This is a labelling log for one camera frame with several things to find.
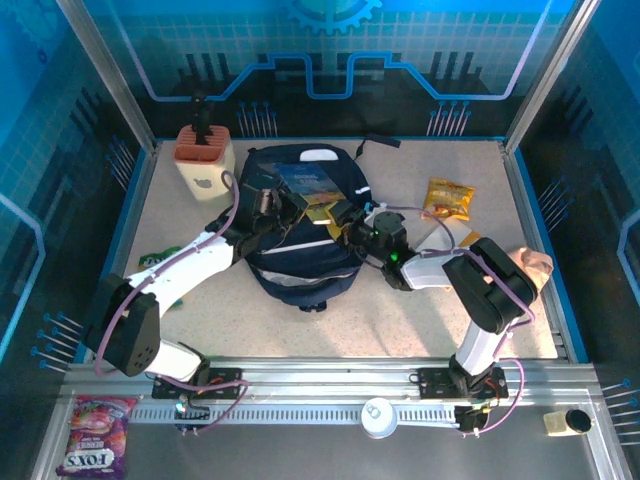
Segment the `orange pencil holder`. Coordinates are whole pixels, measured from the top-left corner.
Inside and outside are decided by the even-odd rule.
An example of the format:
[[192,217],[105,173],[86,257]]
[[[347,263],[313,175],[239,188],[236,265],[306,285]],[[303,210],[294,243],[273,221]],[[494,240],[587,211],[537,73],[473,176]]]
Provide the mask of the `orange pencil holder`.
[[212,200],[227,193],[222,183],[224,170],[233,172],[236,158],[229,130],[219,125],[209,127],[207,145],[196,143],[196,132],[187,125],[178,134],[174,161],[189,190],[198,201]]

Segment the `backpack strap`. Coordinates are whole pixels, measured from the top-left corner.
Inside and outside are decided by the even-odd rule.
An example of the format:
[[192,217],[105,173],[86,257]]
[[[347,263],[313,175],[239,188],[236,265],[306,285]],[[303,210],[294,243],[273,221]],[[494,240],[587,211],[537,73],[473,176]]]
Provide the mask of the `backpack strap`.
[[317,305],[310,305],[308,307],[298,307],[300,310],[302,310],[303,312],[306,313],[311,313],[311,312],[324,312],[327,309],[327,302],[320,302]]
[[358,157],[364,152],[364,144],[367,142],[367,140],[381,143],[382,145],[388,145],[393,148],[400,148],[400,144],[402,143],[400,140],[395,138],[385,137],[384,135],[378,135],[377,133],[368,133],[364,137],[364,140],[362,140],[360,146],[356,149],[356,156],[353,159],[354,161],[358,160]]

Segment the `blue acrylic panel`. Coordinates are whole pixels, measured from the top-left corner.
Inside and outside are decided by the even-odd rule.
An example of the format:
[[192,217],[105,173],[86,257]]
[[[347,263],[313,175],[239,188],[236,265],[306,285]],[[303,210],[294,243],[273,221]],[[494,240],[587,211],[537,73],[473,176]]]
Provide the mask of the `blue acrylic panel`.
[[522,143],[587,356],[629,374],[640,365],[638,14],[632,0],[601,2]]
[[29,478],[77,348],[45,318],[82,322],[140,148],[55,2],[0,1],[0,55],[0,476]]
[[[381,124],[389,125],[381,133],[425,135],[439,101],[470,101],[477,115],[452,136],[496,136],[506,133],[572,4],[109,1],[89,8],[144,108],[157,104],[145,113],[159,136],[175,136],[182,125],[171,121],[173,112],[196,88],[225,104],[217,122],[235,136],[251,136],[236,122],[239,103],[251,101],[270,102],[280,133],[290,136],[357,135]],[[310,67],[312,57],[321,68]],[[361,69],[361,60],[376,67]],[[388,92],[411,101],[398,109]],[[324,101],[364,109],[365,122],[341,122],[338,132],[330,118],[298,120],[296,108],[324,112]]]

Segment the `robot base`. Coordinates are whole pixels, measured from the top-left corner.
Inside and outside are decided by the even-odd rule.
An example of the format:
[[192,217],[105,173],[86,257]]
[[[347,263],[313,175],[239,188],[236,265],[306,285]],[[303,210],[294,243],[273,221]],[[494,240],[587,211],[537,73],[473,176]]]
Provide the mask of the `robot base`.
[[423,400],[509,398],[504,371],[500,367],[492,368],[468,389],[460,388],[452,379],[450,368],[419,368],[412,374],[411,382],[418,386]]
[[[239,368],[215,368],[211,367],[208,371],[206,381],[199,381],[198,385],[215,385],[216,383],[227,383],[242,378],[242,370]],[[202,392],[197,396],[198,400],[235,400],[240,396],[240,386],[222,388],[220,390],[211,390]],[[151,398],[157,400],[178,400],[180,395],[193,396],[194,392],[178,388],[162,379],[156,379],[153,383],[153,391]]]

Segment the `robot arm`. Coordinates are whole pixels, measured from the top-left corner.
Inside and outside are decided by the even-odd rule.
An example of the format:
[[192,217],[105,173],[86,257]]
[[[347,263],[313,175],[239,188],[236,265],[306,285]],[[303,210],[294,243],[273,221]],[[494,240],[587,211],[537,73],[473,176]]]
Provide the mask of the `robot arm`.
[[148,372],[202,385],[209,362],[186,345],[162,340],[160,318],[185,293],[255,250],[263,235],[297,223],[306,209],[299,195],[262,170],[242,185],[234,201],[231,222],[221,215],[192,243],[151,269],[126,279],[114,274],[102,279],[82,342],[98,357],[102,348],[102,358],[127,376]]
[[[153,268],[127,279],[116,275],[103,279],[89,309],[83,343],[98,351],[123,300],[143,286],[113,329],[104,359],[128,376],[149,372],[204,385],[209,362],[185,345],[162,340],[160,318],[186,292],[254,251],[262,235],[286,232],[304,216],[307,207],[279,177],[266,170],[254,172],[243,183],[236,201],[233,222],[215,240],[211,241],[214,232],[222,231],[228,223],[225,215],[208,225],[190,245]],[[365,222],[366,211],[346,200],[334,204],[327,213],[340,231],[338,243],[381,261],[382,273],[392,288],[419,289],[423,285],[420,279],[429,270],[444,270],[472,319],[462,345],[451,357],[449,376],[464,396],[484,386],[497,348],[523,311],[503,288],[485,281],[479,263],[488,265],[523,305],[537,296],[531,280],[487,238],[470,247],[472,255],[455,250],[446,256],[424,258],[408,246],[400,214],[379,213],[370,225]]]

